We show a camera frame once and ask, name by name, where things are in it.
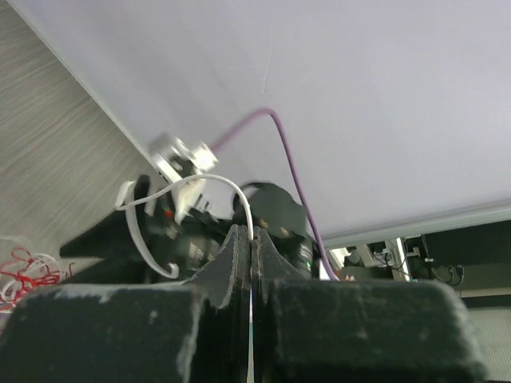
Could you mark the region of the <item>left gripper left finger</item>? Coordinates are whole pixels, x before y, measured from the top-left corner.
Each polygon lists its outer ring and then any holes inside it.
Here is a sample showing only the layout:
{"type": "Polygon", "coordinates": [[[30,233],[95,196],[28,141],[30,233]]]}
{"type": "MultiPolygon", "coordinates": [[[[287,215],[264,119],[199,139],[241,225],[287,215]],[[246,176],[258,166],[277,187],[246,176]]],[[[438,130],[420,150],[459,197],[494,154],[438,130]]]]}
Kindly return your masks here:
{"type": "Polygon", "coordinates": [[[250,260],[227,251],[185,282],[59,284],[1,336],[4,382],[243,382],[250,260]]]}

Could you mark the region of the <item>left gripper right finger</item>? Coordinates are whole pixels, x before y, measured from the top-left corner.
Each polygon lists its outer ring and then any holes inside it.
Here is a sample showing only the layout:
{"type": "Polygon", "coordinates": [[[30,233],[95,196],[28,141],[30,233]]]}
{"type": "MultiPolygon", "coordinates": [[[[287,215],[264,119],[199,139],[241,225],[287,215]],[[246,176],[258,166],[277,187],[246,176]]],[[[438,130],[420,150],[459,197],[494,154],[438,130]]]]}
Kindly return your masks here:
{"type": "Polygon", "coordinates": [[[468,310],[439,282],[304,278],[256,228],[257,382],[483,382],[468,310]]]}

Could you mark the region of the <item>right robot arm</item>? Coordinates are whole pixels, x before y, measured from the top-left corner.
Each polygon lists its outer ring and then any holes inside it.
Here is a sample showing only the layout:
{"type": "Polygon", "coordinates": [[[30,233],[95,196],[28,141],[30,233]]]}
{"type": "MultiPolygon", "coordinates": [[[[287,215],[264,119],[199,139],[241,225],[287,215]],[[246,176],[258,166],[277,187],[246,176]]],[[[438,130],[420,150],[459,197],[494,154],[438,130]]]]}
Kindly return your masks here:
{"type": "MultiPolygon", "coordinates": [[[[270,183],[251,183],[254,193],[249,203],[256,214],[253,219],[267,230],[271,241],[305,278],[318,278],[327,256],[321,254],[316,241],[301,230],[305,210],[282,188],[270,183]]],[[[127,219],[125,211],[113,211],[88,231],[61,246],[64,259],[98,258],[100,262],[89,274],[72,278],[74,283],[159,283],[168,278],[155,272],[137,250],[129,229],[141,233],[143,244],[153,259],[166,271],[176,265],[177,280],[191,278],[221,251],[242,261],[251,258],[251,244],[245,211],[239,196],[234,196],[232,219],[218,219],[206,210],[192,208],[182,223],[173,216],[174,202],[165,195],[148,214],[144,205],[135,208],[136,217],[127,219]]]]}

